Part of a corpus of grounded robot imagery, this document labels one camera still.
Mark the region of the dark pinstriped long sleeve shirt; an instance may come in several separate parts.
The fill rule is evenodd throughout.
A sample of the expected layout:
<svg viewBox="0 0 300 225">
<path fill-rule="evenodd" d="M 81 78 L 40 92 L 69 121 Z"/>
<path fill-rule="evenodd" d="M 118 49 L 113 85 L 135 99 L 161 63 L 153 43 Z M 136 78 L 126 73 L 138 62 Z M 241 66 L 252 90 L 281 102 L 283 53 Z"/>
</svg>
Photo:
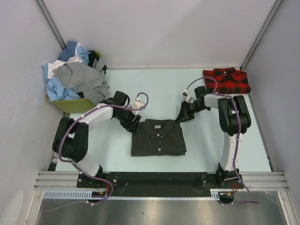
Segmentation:
<svg viewBox="0 0 300 225">
<path fill-rule="evenodd" d="M 131 156 L 183 156 L 187 152 L 183 131 L 175 120 L 147 119 L 132 134 Z"/>
</svg>

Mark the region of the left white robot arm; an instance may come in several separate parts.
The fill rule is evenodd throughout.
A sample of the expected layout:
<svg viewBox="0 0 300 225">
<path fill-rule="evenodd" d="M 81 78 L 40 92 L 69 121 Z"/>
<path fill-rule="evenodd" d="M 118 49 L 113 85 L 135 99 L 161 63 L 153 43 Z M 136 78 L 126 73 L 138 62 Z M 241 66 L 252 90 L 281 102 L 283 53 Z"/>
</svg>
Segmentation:
<svg viewBox="0 0 300 225">
<path fill-rule="evenodd" d="M 130 98 L 121 91 L 113 97 L 101 100 L 94 108 L 83 115 L 72 119 L 63 117 L 58 125 L 52 144 L 53 152 L 57 153 L 62 162 L 72 164 L 87 176 L 87 182 L 97 188 L 103 184 L 103 168 L 88 154 L 89 134 L 102 122 L 117 119 L 120 125 L 130 133 L 137 131 L 143 110 L 148 102 L 140 100 L 138 93 L 130 104 Z"/>
</svg>

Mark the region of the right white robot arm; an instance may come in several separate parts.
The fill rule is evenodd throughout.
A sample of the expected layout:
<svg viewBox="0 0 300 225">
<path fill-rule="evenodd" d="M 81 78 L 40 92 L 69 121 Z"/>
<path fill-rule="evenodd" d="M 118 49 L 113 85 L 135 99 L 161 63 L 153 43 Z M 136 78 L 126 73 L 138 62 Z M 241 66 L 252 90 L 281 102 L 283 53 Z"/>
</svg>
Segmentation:
<svg viewBox="0 0 300 225">
<path fill-rule="evenodd" d="M 220 188 L 242 189 L 242 176 L 239 173 L 238 158 L 240 143 L 248 128 L 251 118 L 247 104 L 242 95 L 230 96 L 218 93 L 208 93 L 204 86 L 195 90 L 195 98 L 184 90 L 177 123 L 195 118 L 195 113 L 203 110 L 218 110 L 219 124 L 224 132 L 223 153 L 217 165 L 217 171 L 211 178 L 202 178 L 202 183 L 212 182 Z"/>
</svg>

